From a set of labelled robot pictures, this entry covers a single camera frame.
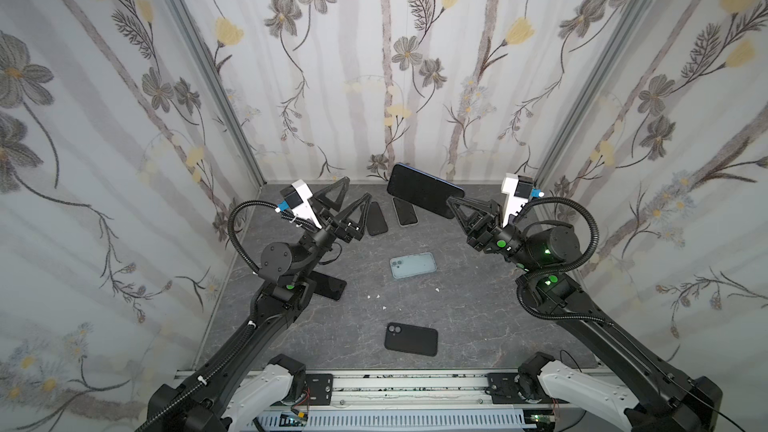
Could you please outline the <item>black phone case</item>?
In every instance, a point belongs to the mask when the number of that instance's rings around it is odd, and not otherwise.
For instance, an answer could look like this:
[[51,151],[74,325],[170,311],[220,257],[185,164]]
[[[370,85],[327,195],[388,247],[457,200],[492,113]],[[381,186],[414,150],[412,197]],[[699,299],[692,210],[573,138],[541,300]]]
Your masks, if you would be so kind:
[[390,322],[386,326],[384,347],[395,352],[435,357],[438,338],[435,329]]
[[372,201],[370,203],[367,214],[366,228],[368,234],[371,237],[379,236],[389,231],[383,211],[377,201]]

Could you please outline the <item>black phone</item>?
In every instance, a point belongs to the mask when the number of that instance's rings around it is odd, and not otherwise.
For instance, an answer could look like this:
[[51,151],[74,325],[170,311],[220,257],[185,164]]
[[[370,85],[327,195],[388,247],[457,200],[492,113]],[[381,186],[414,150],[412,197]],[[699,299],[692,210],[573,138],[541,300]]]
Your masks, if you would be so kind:
[[448,199],[465,197],[465,191],[459,186],[403,163],[393,167],[387,192],[446,219],[454,218]]
[[418,223],[418,217],[412,204],[393,197],[393,205],[398,223],[401,227],[408,227]]
[[315,283],[315,294],[333,301],[339,301],[341,299],[347,286],[345,280],[316,271],[311,272],[309,278]]

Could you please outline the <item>pale blue phone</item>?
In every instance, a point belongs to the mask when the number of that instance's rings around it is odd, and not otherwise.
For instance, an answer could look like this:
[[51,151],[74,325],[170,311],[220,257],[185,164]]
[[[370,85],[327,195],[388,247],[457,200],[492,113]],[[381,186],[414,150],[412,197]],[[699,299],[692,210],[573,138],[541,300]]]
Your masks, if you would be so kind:
[[392,258],[389,265],[392,276],[396,280],[403,280],[437,271],[435,258],[430,252]]

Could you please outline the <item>black phone case front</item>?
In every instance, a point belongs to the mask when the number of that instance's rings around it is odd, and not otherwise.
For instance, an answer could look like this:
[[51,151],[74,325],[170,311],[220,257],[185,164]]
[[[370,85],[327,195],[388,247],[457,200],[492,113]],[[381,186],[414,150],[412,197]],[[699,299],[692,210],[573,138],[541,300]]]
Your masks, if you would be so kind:
[[438,338],[435,329],[390,322],[386,326],[384,347],[395,352],[435,357]]

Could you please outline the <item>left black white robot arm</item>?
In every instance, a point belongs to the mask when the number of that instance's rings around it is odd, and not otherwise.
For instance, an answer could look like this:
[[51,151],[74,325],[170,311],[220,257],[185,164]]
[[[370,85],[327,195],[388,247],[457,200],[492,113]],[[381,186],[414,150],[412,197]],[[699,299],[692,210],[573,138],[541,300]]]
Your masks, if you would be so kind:
[[315,296],[339,300],[345,281],[319,272],[337,241],[361,240],[371,196],[343,204],[350,180],[344,177],[313,193],[296,181],[272,205],[282,219],[303,230],[296,243],[273,242],[254,261],[239,242],[231,243],[263,283],[236,332],[194,374],[150,398],[142,431],[242,431],[277,403],[308,402],[310,388],[303,363],[285,355],[271,359],[257,376],[255,359],[304,312]]

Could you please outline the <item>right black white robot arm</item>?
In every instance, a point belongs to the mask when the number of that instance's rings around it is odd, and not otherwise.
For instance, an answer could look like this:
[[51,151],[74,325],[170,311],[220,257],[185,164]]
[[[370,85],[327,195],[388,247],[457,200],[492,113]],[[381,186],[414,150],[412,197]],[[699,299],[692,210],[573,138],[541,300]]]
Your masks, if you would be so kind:
[[546,354],[534,359],[531,380],[544,395],[571,403],[622,431],[714,430],[722,390],[708,377],[692,378],[650,351],[570,277],[570,271],[585,265],[599,243],[592,214],[563,197],[534,199],[520,212],[545,204],[562,204],[585,220],[590,231],[585,249],[568,224],[554,221],[550,229],[530,235],[514,223],[504,224],[495,201],[447,200],[473,249],[499,254],[521,270],[516,280],[520,306],[569,332],[621,382],[611,384],[574,371]]

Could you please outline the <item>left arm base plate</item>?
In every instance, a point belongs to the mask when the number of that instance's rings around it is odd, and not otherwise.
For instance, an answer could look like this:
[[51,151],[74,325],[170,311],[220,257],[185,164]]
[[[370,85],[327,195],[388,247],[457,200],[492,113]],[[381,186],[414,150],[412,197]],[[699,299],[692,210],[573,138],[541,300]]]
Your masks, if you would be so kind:
[[332,401],[333,385],[332,374],[307,374],[296,404],[310,407],[329,406]]

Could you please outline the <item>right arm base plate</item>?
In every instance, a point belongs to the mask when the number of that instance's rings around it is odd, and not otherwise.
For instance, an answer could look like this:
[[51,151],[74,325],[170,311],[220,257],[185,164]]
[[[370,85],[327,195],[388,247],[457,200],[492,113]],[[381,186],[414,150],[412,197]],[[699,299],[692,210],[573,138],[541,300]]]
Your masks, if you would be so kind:
[[543,404],[552,406],[555,400],[549,397],[538,380],[529,374],[488,373],[485,393],[495,405],[500,404]]

